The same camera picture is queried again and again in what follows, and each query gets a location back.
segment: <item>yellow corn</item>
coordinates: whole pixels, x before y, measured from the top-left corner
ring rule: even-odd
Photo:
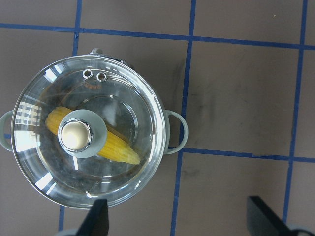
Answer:
[[[66,107],[57,107],[53,110],[46,119],[47,128],[55,135],[58,134],[58,127],[62,119],[72,110]],[[110,159],[112,161],[126,162],[137,165],[140,163],[140,158],[131,147],[120,137],[107,131],[107,140],[104,147],[98,155]]]

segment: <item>blue tape line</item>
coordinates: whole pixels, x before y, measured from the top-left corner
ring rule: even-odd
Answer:
[[[301,32],[300,32],[300,44],[301,44],[301,45],[304,45],[304,43],[305,43],[307,4],[308,4],[308,1],[307,1],[307,0],[303,0]]]
[[[308,163],[315,163],[315,158],[310,157],[294,157],[293,161],[296,162],[308,162]]]
[[[212,42],[212,43],[230,43],[230,44],[239,44],[239,45],[276,47],[276,48],[293,48],[293,49],[301,48],[301,45],[299,44],[263,42],[263,41],[231,39],[231,38],[213,38],[213,37],[202,37],[202,36],[194,36],[193,41]]]
[[[297,66],[296,85],[295,85],[292,137],[291,137],[291,143],[290,143],[290,156],[291,157],[294,156],[294,151],[295,151],[296,130],[297,130],[299,104],[300,104],[300,93],[301,93],[303,56],[304,56],[304,50],[300,49],[299,50],[298,66]]]
[[[304,45],[302,48],[304,50],[315,50],[315,46],[313,45]]]
[[[183,162],[183,152],[180,151],[177,157],[172,222],[171,222],[171,232],[170,232],[171,236],[175,236],[175,231],[176,231],[178,199],[179,199],[179,191],[180,191],[180,185],[181,185],[182,162]]]
[[[300,31],[300,45],[301,46],[304,46],[304,42],[305,42],[307,4],[308,4],[308,1],[307,0],[303,0],[301,31]],[[296,75],[296,87],[295,87],[294,111],[293,111],[293,125],[292,125],[292,138],[291,138],[291,143],[290,143],[289,168],[288,168],[288,171],[287,171],[285,196],[284,196],[284,206],[283,206],[283,215],[282,215],[282,220],[283,220],[284,223],[286,223],[288,209],[289,209],[291,182],[292,182],[292,174],[293,174],[293,162],[294,162],[294,159],[295,159],[294,158],[294,153],[295,153],[296,130],[297,130],[297,123],[298,123],[299,103],[300,103],[301,80],[302,80],[302,69],[303,69],[303,56],[304,56],[304,49],[303,49],[303,47],[301,47],[299,49],[299,60],[298,60],[297,75]]]
[[[175,35],[175,34],[144,33],[144,32],[107,30],[107,29],[89,29],[89,28],[76,29],[72,27],[36,26],[36,25],[6,24],[6,23],[0,23],[0,28],[23,29],[23,30],[47,30],[47,31],[57,31],[57,32],[76,32],[77,31],[79,33],[94,33],[94,34],[117,35],[117,36],[127,36],[127,37],[157,38],[157,39],[170,39],[170,40],[180,40],[180,41],[192,40],[194,42],[229,43],[229,44],[248,45],[248,46],[315,50],[315,45],[263,42],[263,41],[254,41],[254,40],[214,38],[214,37],[203,37],[203,36],[192,36],[192,35],[189,36],[189,35]]]
[[[82,15],[82,0],[77,1],[77,12],[75,16],[75,29],[78,30],[81,24],[81,15]]]
[[[191,0],[190,21],[189,21],[189,35],[190,36],[193,36],[193,29],[194,29],[194,22],[195,22],[195,11],[196,11],[196,0]],[[189,38],[189,41],[187,44],[187,53],[186,53],[184,88],[183,88],[183,99],[182,99],[182,116],[184,118],[186,117],[186,109],[187,109],[191,53],[192,53],[192,37]],[[183,137],[184,137],[184,128],[181,125],[180,140],[182,140]],[[181,150],[178,153],[178,157],[177,157],[176,179],[175,179],[174,200],[173,200],[173,210],[172,210],[172,222],[171,222],[171,232],[170,232],[171,236],[175,236],[175,232],[176,232],[178,200],[179,200],[179,191],[180,191],[180,185],[181,185],[182,163],[183,163],[183,151]]]
[[[10,134],[4,134],[4,138],[5,139],[11,139],[11,135]]]
[[[127,36],[127,37],[172,39],[172,40],[183,40],[183,41],[188,41],[190,39],[190,37],[186,35],[144,33],[144,32],[120,31],[120,30],[108,30],[108,29],[80,28],[80,33],[95,33],[95,34],[117,35],[117,36]]]
[[[196,15],[196,0],[191,0],[190,22],[189,22],[189,35],[190,36],[193,36],[193,29],[195,27],[195,15]]]
[[[60,206],[58,231],[63,230],[64,223],[64,206]]]
[[[78,55],[81,14],[82,14],[82,0],[78,0],[77,1],[76,17],[75,17],[75,32],[73,35],[73,48],[72,48],[72,55],[73,56]]]
[[[280,155],[254,155],[248,152],[234,152],[234,151],[221,151],[221,150],[208,150],[208,149],[197,149],[197,148],[183,148],[185,153],[195,153],[195,154],[206,154],[206,155],[218,155],[218,156],[234,156],[234,157],[246,157],[255,159],[266,159],[266,160],[278,160],[278,161],[288,161],[288,156]]]
[[[36,25],[22,25],[22,24],[6,24],[0,23],[0,28],[21,29],[21,30],[46,30],[57,32],[74,32],[72,27],[58,27],[58,26],[36,26]]]
[[[282,214],[282,221],[284,223],[286,223],[287,213],[288,213],[288,210],[289,210],[292,173],[293,173],[293,158],[289,159],[289,168],[287,170],[287,176],[286,176],[284,206],[283,206],[283,214]]]

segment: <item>floor tile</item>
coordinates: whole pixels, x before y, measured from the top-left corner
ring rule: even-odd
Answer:
[[[315,45],[315,1],[308,1],[307,18],[306,18],[306,31],[305,31],[305,44]]]
[[[26,84],[43,67],[72,54],[73,34],[0,29],[0,115],[13,110]],[[5,132],[9,133],[10,123]],[[59,205],[29,184],[14,154],[0,147],[0,235],[54,235]]]
[[[290,192],[287,224],[315,232],[315,164],[295,162]]]
[[[109,236],[169,235],[176,163],[176,154],[164,156],[144,189],[131,199],[109,208]],[[84,210],[66,208],[64,228],[77,228],[86,214]]]
[[[190,0],[83,1],[81,27],[188,34]]]
[[[288,155],[297,59],[294,49],[194,43],[187,146]]]
[[[24,87],[47,65],[72,55],[73,34],[0,29],[2,113],[14,109]]]
[[[198,0],[194,35],[299,43],[302,1]]]
[[[176,235],[249,236],[247,196],[260,196],[279,216],[287,162],[184,154]]]
[[[301,82],[295,156],[315,158],[315,51],[305,51]]]
[[[56,234],[59,205],[30,185],[13,153],[1,147],[0,156],[0,235]]]
[[[76,7],[76,0],[5,0],[0,23],[74,27]]]
[[[102,48],[105,54],[132,64],[161,97],[165,109],[181,112],[187,42],[99,34],[79,37],[78,54]],[[173,147],[178,144],[179,125],[171,119]]]

